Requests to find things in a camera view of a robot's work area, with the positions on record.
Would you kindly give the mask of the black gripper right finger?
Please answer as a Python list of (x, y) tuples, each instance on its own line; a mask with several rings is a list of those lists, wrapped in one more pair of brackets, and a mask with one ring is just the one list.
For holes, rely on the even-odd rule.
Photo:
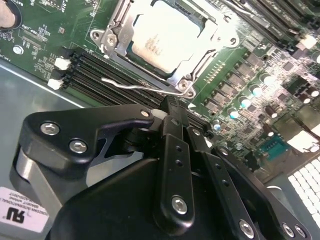
[(310, 231), (224, 146), (209, 148), (178, 100), (174, 110), (190, 146), (191, 169), (199, 170), (225, 240), (312, 240)]

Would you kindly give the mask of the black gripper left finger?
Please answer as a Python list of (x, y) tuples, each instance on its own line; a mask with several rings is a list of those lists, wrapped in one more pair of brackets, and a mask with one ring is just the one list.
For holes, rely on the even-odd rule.
[(13, 185), (54, 229), (188, 229), (195, 219), (188, 114), (124, 104), (36, 112), (22, 122)]

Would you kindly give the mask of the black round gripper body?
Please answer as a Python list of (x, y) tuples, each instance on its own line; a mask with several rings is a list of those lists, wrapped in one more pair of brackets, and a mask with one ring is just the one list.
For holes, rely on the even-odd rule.
[(190, 161), (142, 159), (71, 198), (51, 240), (225, 240)]

